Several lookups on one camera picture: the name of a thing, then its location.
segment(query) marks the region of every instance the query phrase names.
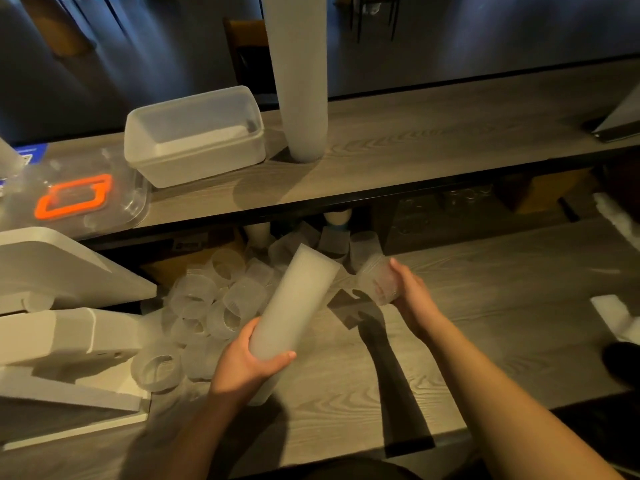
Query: gray wood grain surface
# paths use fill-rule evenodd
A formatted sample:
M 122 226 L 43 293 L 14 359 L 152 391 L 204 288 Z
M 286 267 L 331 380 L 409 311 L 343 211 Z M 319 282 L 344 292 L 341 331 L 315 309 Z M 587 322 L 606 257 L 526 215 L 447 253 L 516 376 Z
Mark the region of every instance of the gray wood grain surface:
M 617 293 L 640 312 L 640 254 L 602 218 L 400 255 L 478 347 L 546 407 L 624 391 L 600 362 L 613 337 L 589 297 Z M 214 462 L 232 475 L 465 427 L 427 348 L 393 305 L 363 298 L 341 270 L 299 356 L 262 408 L 243 412 Z M 206 391 L 155 395 L 146 425 L 0 454 L 0 478 L 140 478 Z
M 267 161 L 156 191 L 139 226 L 639 144 L 604 145 L 580 128 L 638 79 L 633 59 L 331 102 L 326 154 L 310 164 L 283 154 L 280 113 L 263 112 Z M 47 155 L 103 144 L 122 134 L 53 143 Z

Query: clear plastic lid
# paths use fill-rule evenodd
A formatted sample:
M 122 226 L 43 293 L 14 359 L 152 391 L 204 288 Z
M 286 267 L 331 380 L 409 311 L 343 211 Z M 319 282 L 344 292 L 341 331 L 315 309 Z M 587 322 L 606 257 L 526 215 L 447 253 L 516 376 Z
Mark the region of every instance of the clear plastic lid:
M 129 167 L 122 146 L 28 165 L 4 183 L 4 230 L 30 226 L 85 239 L 136 226 L 150 185 Z

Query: table leg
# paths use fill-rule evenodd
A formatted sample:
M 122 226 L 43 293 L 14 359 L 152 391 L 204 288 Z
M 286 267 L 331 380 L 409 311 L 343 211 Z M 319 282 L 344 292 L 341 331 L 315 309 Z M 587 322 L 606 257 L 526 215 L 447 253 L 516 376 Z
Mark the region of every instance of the table leg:
M 55 0 L 20 1 L 55 55 L 73 57 L 93 50 L 89 39 Z

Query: dark floor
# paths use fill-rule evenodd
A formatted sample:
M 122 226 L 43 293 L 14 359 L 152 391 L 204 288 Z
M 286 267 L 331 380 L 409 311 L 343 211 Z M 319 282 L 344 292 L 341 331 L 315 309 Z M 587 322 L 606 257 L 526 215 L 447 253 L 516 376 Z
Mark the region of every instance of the dark floor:
M 0 136 L 46 141 L 124 126 L 140 105 L 235 85 L 223 16 L 259 18 L 257 0 L 79 0 L 94 53 L 56 60 L 17 0 L 0 0 Z M 328 0 L 330 96 L 640 52 L 640 0 L 402 0 L 366 16 Z

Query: chair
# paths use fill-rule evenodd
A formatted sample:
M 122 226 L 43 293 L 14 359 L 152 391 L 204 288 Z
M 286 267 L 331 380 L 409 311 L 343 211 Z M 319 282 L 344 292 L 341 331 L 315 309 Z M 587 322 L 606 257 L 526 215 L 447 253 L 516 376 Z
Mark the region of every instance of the chair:
M 400 11 L 400 0 L 358 0 L 358 5 L 360 7 L 358 14 L 358 43 L 360 43 L 360 33 L 362 31 L 362 12 L 363 8 L 366 5 L 370 5 L 373 3 L 390 3 L 391 7 L 389 8 L 389 21 L 388 25 L 391 25 L 391 20 L 393 19 L 394 25 L 391 29 L 391 40 L 393 41 L 396 35 L 396 25 L 398 23 L 398 12 Z M 355 1 L 351 0 L 349 5 L 349 28 L 353 30 L 353 9 L 354 9 Z
M 264 20 L 223 18 L 236 81 L 252 94 L 276 94 L 269 40 Z
M 73 18 L 73 16 L 71 15 L 71 12 L 69 12 L 68 8 L 66 7 L 66 5 L 62 2 L 62 0 L 57 0 L 58 3 L 60 3 L 60 6 L 62 6 L 62 8 L 65 9 L 65 11 L 67 12 L 67 14 Z M 80 12 L 80 15 L 82 15 L 82 17 L 84 18 L 84 21 L 87 23 L 87 25 L 89 25 L 91 27 L 91 23 L 89 22 L 89 19 L 86 17 L 86 15 L 84 14 L 84 11 L 82 10 L 82 8 L 80 8 L 80 5 L 78 4 L 78 2 L 76 0 L 71 0 L 74 5 L 76 6 L 76 9 L 78 10 L 78 12 Z M 126 30 L 124 30 L 124 27 L 122 26 L 122 23 L 118 17 L 118 14 L 116 13 L 116 10 L 114 10 L 113 5 L 111 4 L 111 1 L 109 0 L 104 0 L 105 5 L 107 5 L 107 8 L 109 9 L 109 11 L 111 12 L 111 15 L 113 15 L 113 18 L 115 19 L 116 23 L 118 24 L 118 26 L 120 27 L 120 30 L 122 30 L 125 34 L 127 33 Z

